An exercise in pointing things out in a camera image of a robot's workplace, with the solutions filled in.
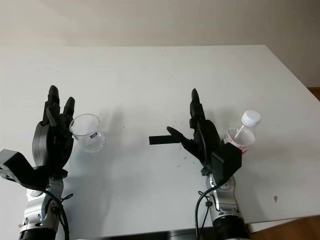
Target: plastic bottle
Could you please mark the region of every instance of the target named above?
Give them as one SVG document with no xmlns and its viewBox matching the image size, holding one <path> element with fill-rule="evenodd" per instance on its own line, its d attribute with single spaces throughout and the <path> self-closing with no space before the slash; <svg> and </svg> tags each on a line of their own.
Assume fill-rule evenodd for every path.
<svg viewBox="0 0 320 240">
<path fill-rule="evenodd" d="M 223 137 L 224 143 L 232 143 L 242 150 L 242 154 L 256 141 L 255 128 L 260 123 L 261 116 L 253 110 L 246 111 L 241 122 L 230 124 Z"/>
</svg>

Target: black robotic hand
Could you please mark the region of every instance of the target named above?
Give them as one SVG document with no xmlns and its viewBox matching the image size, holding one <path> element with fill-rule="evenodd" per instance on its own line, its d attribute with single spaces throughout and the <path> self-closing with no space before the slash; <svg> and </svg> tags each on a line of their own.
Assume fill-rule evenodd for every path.
<svg viewBox="0 0 320 240">
<path fill-rule="evenodd" d="M 240 167 L 242 152 L 231 143 L 221 141 L 215 125 L 206 119 L 196 89 L 192 90 L 190 103 L 190 128 L 194 129 L 193 139 L 187 139 L 176 129 L 167 126 L 171 136 L 150 136 L 153 144 L 181 143 L 182 146 L 201 162 L 203 176 L 212 174 L 217 183 L 227 181 Z"/>
<path fill-rule="evenodd" d="M 58 89 L 52 85 L 32 142 L 35 165 L 45 166 L 52 174 L 59 173 L 67 163 L 74 143 L 69 125 L 73 120 L 75 100 L 69 97 L 63 113 L 60 113 L 59 103 Z"/>
<path fill-rule="evenodd" d="M 74 143 L 69 125 L 73 120 L 75 100 L 70 97 L 61 114 L 59 103 L 58 89 L 52 85 L 44 104 L 42 121 L 36 126 L 32 142 L 36 167 L 32 168 L 20 152 L 4 149 L 0 152 L 1 177 L 28 189 L 41 190 L 48 185 L 50 176 L 67 176 L 68 172 L 63 167 Z"/>
</svg>

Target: table surface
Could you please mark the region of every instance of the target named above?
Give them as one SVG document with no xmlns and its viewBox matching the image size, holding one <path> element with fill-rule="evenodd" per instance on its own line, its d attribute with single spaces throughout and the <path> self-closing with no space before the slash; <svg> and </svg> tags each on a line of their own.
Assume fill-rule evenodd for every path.
<svg viewBox="0 0 320 240">
<path fill-rule="evenodd" d="M 75 116 L 100 117 L 104 148 L 84 153 L 74 144 L 65 168 L 73 239 L 194 227 L 197 191 L 206 189 L 201 164 L 179 144 L 148 140 L 167 135 L 166 126 L 192 137 L 193 88 L 221 135 L 245 110 L 261 113 L 235 174 L 246 223 L 320 214 L 320 104 L 263 45 L 0 49 L 0 78 L 1 148 L 32 164 L 50 85 L 62 106 L 75 98 Z M 26 205 L 23 187 L 0 180 L 5 239 L 17 238 Z M 199 219 L 204 213 L 203 204 Z"/>
</svg>

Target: robotic hand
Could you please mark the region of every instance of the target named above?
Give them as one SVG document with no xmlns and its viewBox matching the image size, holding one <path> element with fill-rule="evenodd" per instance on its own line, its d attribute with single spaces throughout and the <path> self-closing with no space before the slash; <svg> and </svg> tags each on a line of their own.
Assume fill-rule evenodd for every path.
<svg viewBox="0 0 320 240">
<path fill-rule="evenodd" d="M 67 217 L 60 199 L 63 178 L 68 175 L 63 167 L 74 143 L 68 127 L 73 120 L 75 100 L 72 97 L 68 99 L 62 114 L 59 103 L 58 89 L 52 85 L 42 121 L 37 124 L 33 137 L 35 167 L 32 168 L 20 152 L 7 149 L 0 152 L 0 176 L 27 188 L 28 205 L 19 240 L 54 240 L 59 220 L 65 239 L 69 239 Z"/>
<path fill-rule="evenodd" d="M 233 174 L 241 167 L 242 151 L 231 143 L 221 141 L 215 125 L 205 118 L 196 89 L 193 89 L 190 103 L 190 128 L 194 129 L 193 139 L 187 139 L 172 127 L 166 129 L 168 136 L 150 136 L 149 143 L 182 146 L 201 162 L 201 173 L 206 176 L 205 191 L 195 207 L 196 239 L 199 240 L 198 208 L 207 195 L 206 205 L 210 209 L 211 221 L 217 240 L 249 239 L 245 223 L 235 198 L 236 181 Z"/>
</svg>

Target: wire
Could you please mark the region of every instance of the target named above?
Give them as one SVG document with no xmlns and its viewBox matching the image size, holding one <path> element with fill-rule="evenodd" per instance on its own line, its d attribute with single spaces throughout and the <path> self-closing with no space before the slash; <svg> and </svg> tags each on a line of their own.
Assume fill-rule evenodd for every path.
<svg viewBox="0 0 320 240">
<path fill-rule="evenodd" d="M 208 190 L 206 190 L 204 193 L 202 193 L 202 195 L 199 197 L 198 201 L 196 202 L 196 205 L 195 205 L 195 210 L 194 210 L 194 223 L 195 223 L 195 237 L 197 240 L 200 239 L 200 234 L 199 234 L 199 225 L 198 225 L 198 210 L 199 210 L 199 205 L 200 205 L 200 202 L 201 200 L 204 198 L 204 197 L 207 197 L 206 195 L 218 188 L 220 188 L 221 186 L 223 185 L 223 182 L 220 183 L 220 184 L 217 184 L 211 188 L 209 188 Z"/>
<path fill-rule="evenodd" d="M 201 196 L 202 194 L 204 194 L 202 191 L 198 191 L 198 194 Z M 206 201 L 207 202 L 210 202 L 209 200 L 209 197 L 208 196 L 204 196 Z M 204 226 L 205 226 L 205 222 L 206 222 L 206 219 L 207 219 L 207 216 L 208 216 L 208 213 L 209 213 L 209 205 L 207 206 L 206 208 L 206 213 L 205 213 L 205 216 L 204 216 L 204 219 L 203 219 L 203 223 L 202 223 L 202 226 L 201 226 L 201 229 L 200 229 L 200 232 L 199 232 L 199 238 L 201 237 L 202 233 L 203 233 L 203 230 L 204 230 Z"/>
<path fill-rule="evenodd" d="M 74 194 L 71 193 L 71 194 L 67 195 L 66 197 L 62 197 L 61 200 L 60 200 L 60 203 L 63 203 L 64 200 L 67 200 L 67 199 L 72 198 L 73 195 L 74 195 Z M 60 221 L 63 229 L 65 229 L 65 224 L 64 224 L 64 222 L 63 222 L 63 220 L 62 220 L 62 218 L 61 218 L 61 213 L 59 213 L 59 221 Z"/>
<path fill-rule="evenodd" d="M 44 192 L 45 194 L 48 194 L 52 199 L 53 201 L 55 201 L 55 203 L 59 206 L 60 208 L 60 214 L 62 215 L 62 219 L 63 219 L 63 223 L 62 223 L 62 219 L 61 219 L 61 215 L 59 214 L 59 220 L 61 221 L 61 225 L 63 227 L 63 231 L 64 231 L 64 239 L 65 240 L 69 240 L 70 237 L 69 237 L 69 224 L 68 224 L 68 220 L 67 220 L 67 216 L 66 216 L 66 212 L 64 210 L 64 206 L 61 204 L 63 202 L 60 201 L 55 195 L 53 195 L 51 192 L 49 192 L 48 190 L 41 190 L 42 192 Z"/>
</svg>

